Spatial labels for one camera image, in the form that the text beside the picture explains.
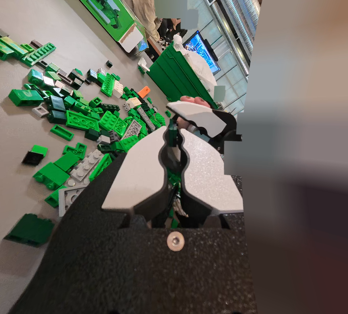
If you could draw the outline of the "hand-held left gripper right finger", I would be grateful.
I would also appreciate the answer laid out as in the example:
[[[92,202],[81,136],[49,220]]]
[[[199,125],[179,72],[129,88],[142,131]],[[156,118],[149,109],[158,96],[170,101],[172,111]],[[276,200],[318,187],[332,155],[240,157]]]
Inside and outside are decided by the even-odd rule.
[[[243,213],[242,196],[230,175],[224,173],[220,153],[185,129],[179,131],[181,150],[181,207],[194,226],[209,216]]]

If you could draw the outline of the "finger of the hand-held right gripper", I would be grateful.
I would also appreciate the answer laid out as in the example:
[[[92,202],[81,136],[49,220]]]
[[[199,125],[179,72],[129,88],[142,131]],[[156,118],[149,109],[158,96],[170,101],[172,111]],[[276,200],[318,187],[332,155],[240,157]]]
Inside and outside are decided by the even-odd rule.
[[[166,107],[177,116],[179,129],[186,129],[190,132],[198,130],[208,138],[214,138],[223,133],[227,126],[226,122],[219,117],[219,114],[225,114],[225,112],[215,112],[209,106],[176,101],[169,102]]]

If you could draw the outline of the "dark green brick assembly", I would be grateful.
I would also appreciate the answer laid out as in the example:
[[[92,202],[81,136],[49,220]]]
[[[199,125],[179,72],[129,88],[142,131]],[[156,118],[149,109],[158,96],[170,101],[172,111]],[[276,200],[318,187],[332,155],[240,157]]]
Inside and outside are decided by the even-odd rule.
[[[178,124],[175,118],[170,119],[168,126],[168,145],[170,147],[177,146]]]

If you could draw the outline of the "pile of green toy bricks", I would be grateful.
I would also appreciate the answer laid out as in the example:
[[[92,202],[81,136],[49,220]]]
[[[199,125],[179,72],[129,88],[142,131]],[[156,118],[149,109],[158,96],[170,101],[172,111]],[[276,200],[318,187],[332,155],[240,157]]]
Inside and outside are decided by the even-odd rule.
[[[1,37],[1,61],[14,58],[21,62],[20,59],[23,56],[34,50],[28,44],[17,44],[8,36]],[[5,104],[11,108],[11,112],[7,113],[4,110],[4,116],[1,116],[1,214],[5,213],[4,203],[10,201],[16,203],[16,210],[19,211],[20,206],[24,206],[25,195],[29,192],[24,191],[24,184],[37,182],[33,175],[46,164],[53,162],[45,159],[48,149],[40,146],[40,143],[47,144],[50,138],[48,134],[53,134],[50,129],[54,125],[66,126],[67,110],[82,113],[97,120],[99,124],[99,132],[93,129],[80,130],[66,126],[71,130],[84,132],[85,138],[94,142],[95,150],[104,154],[101,162],[90,175],[90,181],[95,181],[95,177],[105,171],[113,157],[118,155],[117,152],[127,152],[128,148],[137,141],[136,136],[121,140],[131,121],[120,117],[118,105],[103,102],[99,97],[88,102],[83,97],[78,90],[84,82],[79,69],[72,70],[69,76],[65,76],[57,66],[46,64],[43,60],[28,68],[30,68],[26,76],[28,83],[24,84],[24,89],[21,90],[37,91],[44,102],[35,107],[17,107],[8,96],[5,98]],[[142,125],[140,137],[146,137],[150,131],[138,115],[137,107],[129,108],[127,103],[123,103],[123,106]],[[159,113],[151,116],[150,120],[156,128],[165,124],[164,118]],[[87,148],[87,145],[82,143],[77,143],[76,148],[66,145],[61,157],[53,163],[70,175],[71,171],[86,157]],[[39,165],[31,166],[21,163],[28,151],[44,154]],[[44,184],[39,182],[37,184],[49,190]],[[51,207],[55,208],[59,205],[58,192],[62,188],[66,188],[64,184],[57,190],[50,190],[51,195],[45,201]]]

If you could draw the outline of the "grey desk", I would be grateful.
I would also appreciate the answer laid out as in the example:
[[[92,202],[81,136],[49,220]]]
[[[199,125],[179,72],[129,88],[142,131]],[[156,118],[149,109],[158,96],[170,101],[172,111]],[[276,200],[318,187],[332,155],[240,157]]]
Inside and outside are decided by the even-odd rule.
[[[1,29],[12,40],[19,44],[30,43],[32,40],[41,44],[54,44],[56,50],[45,61],[56,64],[67,74],[74,68],[83,73],[89,69],[107,70],[105,63],[110,60],[113,66],[108,72],[120,76],[120,82],[124,86],[135,91],[149,86],[149,97],[168,124],[169,118],[165,115],[167,98],[148,75],[142,75],[138,71],[139,58],[126,55],[79,0],[1,0],[0,9]],[[11,112],[11,108],[5,104],[5,98],[12,89],[23,89],[23,85],[28,82],[26,76],[29,70],[14,58],[1,61],[0,116],[4,116],[4,110]],[[68,142],[54,134],[48,135],[50,138],[47,144],[41,142],[40,146],[48,149],[45,159],[54,162],[62,155]],[[24,191],[26,190],[29,192],[19,211],[16,210],[16,203],[10,201],[4,203],[5,213],[0,214],[1,313],[7,313],[22,294],[48,246],[46,243],[40,247],[30,247],[3,238],[26,213],[50,219],[55,227],[60,222],[58,209],[45,202],[50,190],[37,182],[24,184]]]

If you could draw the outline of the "green plastic crate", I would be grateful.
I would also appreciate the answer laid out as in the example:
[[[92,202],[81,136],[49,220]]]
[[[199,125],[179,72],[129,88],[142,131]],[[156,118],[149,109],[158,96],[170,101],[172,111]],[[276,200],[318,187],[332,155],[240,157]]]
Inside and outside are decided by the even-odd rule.
[[[218,109],[208,92],[212,88],[202,84],[184,55],[173,47],[173,42],[150,66],[147,74],[171,102],[182,96],[201,97]]]

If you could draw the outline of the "light grey long plate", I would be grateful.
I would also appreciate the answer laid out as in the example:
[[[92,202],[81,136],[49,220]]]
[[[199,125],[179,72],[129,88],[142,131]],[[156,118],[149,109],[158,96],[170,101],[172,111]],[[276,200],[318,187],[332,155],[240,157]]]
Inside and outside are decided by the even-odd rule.
[[[59,190],[59,217],[63,217],[67,210],[77,197],[89,185],[89,177],[93,170],[96,169],[101,162],[104,154],[101,151],[95,150],[89,153],[76,168],[74,168],[67,181],[64,183],[66,188]]]

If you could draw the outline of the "computer monitor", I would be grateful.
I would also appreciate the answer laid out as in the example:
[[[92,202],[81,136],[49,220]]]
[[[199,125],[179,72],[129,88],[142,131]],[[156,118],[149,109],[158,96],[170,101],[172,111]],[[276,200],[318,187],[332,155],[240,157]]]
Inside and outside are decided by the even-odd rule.
[[[197,30],[192,34],[185,42],[183,42],[183,46],[186,50],[194,51],[200,55],[206,61],[214,76],[221,71],[217,56],[209,42],[202,37],[200,31]]]

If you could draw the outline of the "green wedge plate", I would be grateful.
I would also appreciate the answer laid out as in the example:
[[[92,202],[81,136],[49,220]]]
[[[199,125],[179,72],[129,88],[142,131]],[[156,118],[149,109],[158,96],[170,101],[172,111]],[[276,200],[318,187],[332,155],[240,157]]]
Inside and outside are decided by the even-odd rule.
[[[98,121],[88,116],[85,116],[82,113],[76,113],[76,112],[67,110],[66,118],[67,118],[66,126],[68,127],[80,129],[80,130],[93,129],[99,132]]]

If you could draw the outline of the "green rectangular block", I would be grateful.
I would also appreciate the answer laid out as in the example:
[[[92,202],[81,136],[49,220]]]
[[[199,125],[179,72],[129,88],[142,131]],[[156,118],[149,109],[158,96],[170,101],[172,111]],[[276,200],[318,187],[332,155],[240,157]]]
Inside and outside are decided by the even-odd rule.
[[[17,107],[19,106],[39,106],[44,99],[35,90],[12,89],[8,95],[9,99]]]
[[[33,178],[37,182],[44,184],[47,189],[53,191],[61,187],[69,177],[69,174],[60,169],[53,162],[46,164],[33,175]]]

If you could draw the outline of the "small green plate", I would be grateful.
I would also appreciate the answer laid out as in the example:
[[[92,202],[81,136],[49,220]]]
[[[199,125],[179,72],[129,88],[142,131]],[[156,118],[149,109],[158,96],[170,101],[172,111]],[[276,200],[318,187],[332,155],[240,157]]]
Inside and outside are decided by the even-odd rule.
[[[72,132],[57,124],[50,129],[50,132],[66,141],[71,141],[74,137],[74,134]]]

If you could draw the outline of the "black flat tile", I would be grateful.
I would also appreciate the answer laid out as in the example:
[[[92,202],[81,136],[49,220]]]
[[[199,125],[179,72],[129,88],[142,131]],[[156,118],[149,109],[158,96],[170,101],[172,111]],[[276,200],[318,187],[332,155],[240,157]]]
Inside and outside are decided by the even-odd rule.
[[[41,163],[43,158],[44,154],[42,153],[28,151],[21,163],[24,165],[37,166]]]

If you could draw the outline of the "dark green large block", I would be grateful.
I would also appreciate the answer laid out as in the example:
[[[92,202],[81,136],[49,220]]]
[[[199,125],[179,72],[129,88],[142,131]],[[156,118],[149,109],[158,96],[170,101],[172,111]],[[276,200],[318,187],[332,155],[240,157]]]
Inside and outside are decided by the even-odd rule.
[[[55,224],[50,219],[41,219],[35,214],[25,214],[4,237],[5,240],[40,247],[48,242]]]

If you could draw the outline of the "green cardboard toy box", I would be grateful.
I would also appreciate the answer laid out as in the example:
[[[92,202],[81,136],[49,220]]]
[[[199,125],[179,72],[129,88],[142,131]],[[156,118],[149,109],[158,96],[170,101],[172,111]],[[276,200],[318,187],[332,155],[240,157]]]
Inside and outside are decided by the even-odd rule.
[[[80,0],[124,51],[145,51],[146,30],[124,0]]]

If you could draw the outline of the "green narrow plate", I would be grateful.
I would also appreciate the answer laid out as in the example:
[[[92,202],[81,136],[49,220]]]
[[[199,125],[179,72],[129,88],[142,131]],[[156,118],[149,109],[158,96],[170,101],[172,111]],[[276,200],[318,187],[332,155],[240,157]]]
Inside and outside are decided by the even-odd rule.
[[[28,67],[33,67],[37,62],[51,54],[55,49],[56,46],[54,44],[50,42],[46,43],[45,45],[23,56],[20,61]]]

